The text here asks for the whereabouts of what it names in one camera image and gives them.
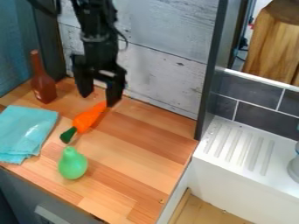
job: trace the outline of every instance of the dark gray wall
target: dark gray wall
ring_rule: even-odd
[[[18,224],[17,219],[0,190],[0,221],[5,224]]]
[[[255,80],[220,73],[214,114],[299,140],[299,93]]]

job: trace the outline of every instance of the toy carrot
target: toy carrot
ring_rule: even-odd
[[[102,101],[95,105],[93,108],[88,109],[74,117],[73,126],[71,129],[60,135],[60,139],[65,144],[68,144],[73,135],[78,131],[78,133],[86,132],[99,118],[101,113],[107,108],[106,101]]]

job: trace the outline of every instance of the bottle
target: bottle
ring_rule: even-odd
[[[74,147],[67,146],[62,151],[59,161],[59,172],[65,179],[78,179],[87,170],[87,158]]]
[[[45,72],[37,50],[31,51],[31,65],[31,87],[35,97],[45,104],[52,102],[57,97],[55,81]]]

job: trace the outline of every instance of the red bottle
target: red bottle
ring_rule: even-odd
[[[57,97],[55,80],[46,73],[37,50],[31,51],[31,64],[33,93],[43,103],[52,102]]]

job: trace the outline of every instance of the wooden table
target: wooden table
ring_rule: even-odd
[[[124,97],[94,128],[71,142],[88,158],[85,176],[63,179],[57,163],[65,145],[59,135],[79,112],[105,98],[97,87],[83,99],[67,78],[58,83],[58,99],[35,99],[30,83],[0,98],[0,104],[59,112],[59,120],[41,155],[22,165],[0,164],[35,186],[109,223],[155,223],[189,162],[197,141],[195,121]]]

